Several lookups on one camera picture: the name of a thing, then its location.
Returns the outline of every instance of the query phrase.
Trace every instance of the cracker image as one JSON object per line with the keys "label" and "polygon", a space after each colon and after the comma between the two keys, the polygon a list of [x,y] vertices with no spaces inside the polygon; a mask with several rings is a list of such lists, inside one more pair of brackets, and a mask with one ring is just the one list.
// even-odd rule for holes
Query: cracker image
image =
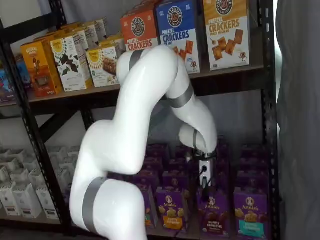
{"label": "cracker image", "polygon": [[187,54],[192,54],[193,49],[194,49],[194,42],[187,40],[185,44],[185,52]]}
{"label": "cracker image", "polygon": [[227,42],[224,36],[218,40],[218,44],[219,44],[219,47],[221,48],[221,51],[226,50]]}
{"label": "cracker image", "polygon": [[212,48],[212,51],[213,51],[213,55],[214,55],[214,59],[216,61],[218,61],[219,59],[222,59],[222,50],[220,48],[220,46],[215,46]]}
{"label": "cracker image", "polygon": [[244,31],[242,29],[235,30],[234,42],[241,45],[243,36]]}
{"label": "cracker image", "polygon": [[228,44],[226,45],[226,48],[225,48],[225,52],[232,56],[234,54],[235,47],[236,47],[235,41],[229,39]]}
{"label": "cracker image", "polygon": [[183,59],[183,61],[185,62],[186,57],[187,57],[187,52],[185,50],[181,49],[179,55]]}

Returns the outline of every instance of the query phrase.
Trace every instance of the yellow cracker box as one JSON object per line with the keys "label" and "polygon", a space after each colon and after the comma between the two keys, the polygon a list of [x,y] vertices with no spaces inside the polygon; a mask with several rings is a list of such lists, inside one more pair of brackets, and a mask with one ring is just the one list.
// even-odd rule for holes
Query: yellow cracker box
{"label": "yellow cracker box", "polygon": [[72,32],[50,44],[64,91],[91,88],[93,83],[79,35]]}
{"label": "yellow cracker box", "polygon": [[86,53],[96,88],[119,84],[116,77],[116,67],[120,55],[117,43],[97,47]]}
{"label": "yellow cracker box", "polygon": [[247,0],[203,0],[211,70],[250,64]]}
{"label": "yellow cracker box", "polygon": [[21,53],[36,97],[58,94],[62,85],[47,38],[22,45]]}

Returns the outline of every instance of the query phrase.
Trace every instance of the pretzel crackers box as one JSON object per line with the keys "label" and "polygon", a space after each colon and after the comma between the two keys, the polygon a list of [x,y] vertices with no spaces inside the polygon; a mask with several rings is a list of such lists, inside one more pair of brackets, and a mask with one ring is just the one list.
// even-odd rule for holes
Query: pretzel crackers box
{"label": "pretzel crackers box", "polygon": [[210,69],[249,65],[247,0],[203,0]]}
{"label": "pretzel crackers box", "polygon": [[127,51],[148,49],[159,45],[154,4],[130,11],[121,18],[121,27]]}
{"label": "pretzel crackers box", "polygon": [[189,74],[200,73],[194,1],[165,0],[156,8],[156,16],[161,44],[180,55]]}

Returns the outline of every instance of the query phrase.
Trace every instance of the brand logo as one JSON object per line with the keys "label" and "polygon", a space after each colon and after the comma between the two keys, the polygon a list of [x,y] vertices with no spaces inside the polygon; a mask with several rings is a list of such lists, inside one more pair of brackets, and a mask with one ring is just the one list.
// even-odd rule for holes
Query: brand logo
{"label": "brand logo", "polygon": [[179,7],[173,6],[169,9],[168,22],[172,27],[174,28],[179,27],[180,24],[182,23],[182,19],[183,19],[183,14]]}
{"label": "brand logo", "polygon": [[145,33],[145,22],[140,17],[135,17],[131,23],[131,30],[136,37],[141,37]]}
{"label": "brand logo", "polygon": [[227,15],[233,7],[233,0],[216,0],[216,10],[220,15]]}

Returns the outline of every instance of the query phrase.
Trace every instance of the product box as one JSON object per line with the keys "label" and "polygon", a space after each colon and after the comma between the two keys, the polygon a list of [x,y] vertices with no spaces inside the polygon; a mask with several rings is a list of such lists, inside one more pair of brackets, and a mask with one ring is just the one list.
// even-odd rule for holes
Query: product box
{"label": "product box", "polygon": [[193,0],[164,0],[156,8],[161,44],[179,55],[189,74],[200,73],[197,5]]}
{"label": "product box", "polygon": [[86,52],[96,88],[119,84],[116,77],[116,69],[120,55],[118,44],[101,46]]}
{"label": "product box", "polygon": [[0,200],[8,216],[21,215],[21,210],[13,193],[13,188],[15,186],[16,183],[14,181],[7,181],[0,184]]}
{"label": "product box", "polygon": [[10,173],[10,178],[12,181],[16,182],[17,184],[30,182],[28,169],[23,169],[23,168],[17,169]]}
{"label": "product box", "polygon": [[31,78],[35,96],[44,97],[60,93],[62,85],[49,40],[43,38],[24,44],[20,49]]}
{"label": "product box", "polygon": [[127,51],[159,45],[153,4],[139,7],[122,17],[121,27]]}
{"label": "product box", "polygon": [[136,186],[141,190],[144,199],[145,226],[150,229],[155,229],[159,219],[151,186],[142,184],[137,184]]}
{"label": "product box", "polygon": [[80,37],[72,32],[50,42],[65,92],[93,87]]}
{"label": "product box", "polygon": [[22,216],[28,219],[36,219],[42,212],[42,208],[31,183],[17,184],[12,191],[21,209]]}
{"label": "product box", "polygon": [[268,198],[256,190],[234,190],[236,232],[248,239],[270,239]]}
{"label": "product box", "polygon": [[0,69],[0,103],[14,100],[14,91],[9,83],[6,72]]}
{"label": "product box", "polygon": [[247,0],[203,0],[210,69],[250,64]]}
{"label": "product box", "polygon": [[227,195],[220,190],[214,191],[210,188],[207,198],[204,198],[203,189],[199,188],[196,196],[201,232],[229,237],[231,226]]}
{"label": "product box", "polygon": [[163,227],[186,233],[189,225],[188,203],[183,192],[179,188],[158,187],[155,195]]}
{"label": "product box", "polygon": [[39,185],[36,188],[36,194],[37,194],[39,201],[43,207],[43,210],[45,212],[46,217],[48,219],[59,220],[55,205],[52,201],[52,198],[50,196],[50,192],[49,192],[47,186],[45,184]]}

